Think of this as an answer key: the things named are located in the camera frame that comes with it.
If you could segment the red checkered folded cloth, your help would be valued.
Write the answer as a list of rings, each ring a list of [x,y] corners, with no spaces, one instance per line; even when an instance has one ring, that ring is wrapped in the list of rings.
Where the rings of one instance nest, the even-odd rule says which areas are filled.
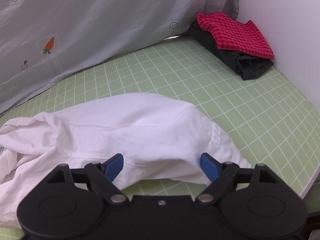
[[[196,19],[200,28],[211,34],[218,49],[274,59],[271,47],[252,20],[241,23],[222,12],[208,15],[199,12]]]

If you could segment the grey carrot print storage bag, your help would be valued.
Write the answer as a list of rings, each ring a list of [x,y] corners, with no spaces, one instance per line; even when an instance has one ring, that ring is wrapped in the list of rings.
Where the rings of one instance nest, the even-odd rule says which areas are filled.
[[[1,0],[1,113],[113,56],[185,33],[239,0]]]

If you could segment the green grid cutting mat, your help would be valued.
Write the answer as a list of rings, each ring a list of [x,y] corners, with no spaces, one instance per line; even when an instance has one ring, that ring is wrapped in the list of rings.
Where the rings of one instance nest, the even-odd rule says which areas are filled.
[[[193,103],[244,158],[267,164],[301,197],[318,176],[319,113],[303,93],[276,68],[244,81],[187,36],[77,72],[3,115],[1,123],[130,92]]]

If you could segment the white pants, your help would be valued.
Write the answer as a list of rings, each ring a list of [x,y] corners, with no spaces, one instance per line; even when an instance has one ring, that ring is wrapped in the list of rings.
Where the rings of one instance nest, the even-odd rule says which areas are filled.
[[[114,182],[119,189],[153,179],[209,184],[200,168],[203,153],[250,167],[229,135],[195,105],[155,93],[13,118],[1,127],[1,227],[19,227],[19,203],[57,165],[83,168],[117,153],[124,157]]]

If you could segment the black folded garment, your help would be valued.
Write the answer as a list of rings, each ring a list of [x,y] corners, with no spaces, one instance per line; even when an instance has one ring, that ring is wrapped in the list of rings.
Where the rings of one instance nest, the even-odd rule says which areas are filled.
[[[189,26],[189,34],[243,80],[257,79],[273,66],[270,59],[251,56],[241,51],[218,49],[212,34],[202,30],[197,20]]]

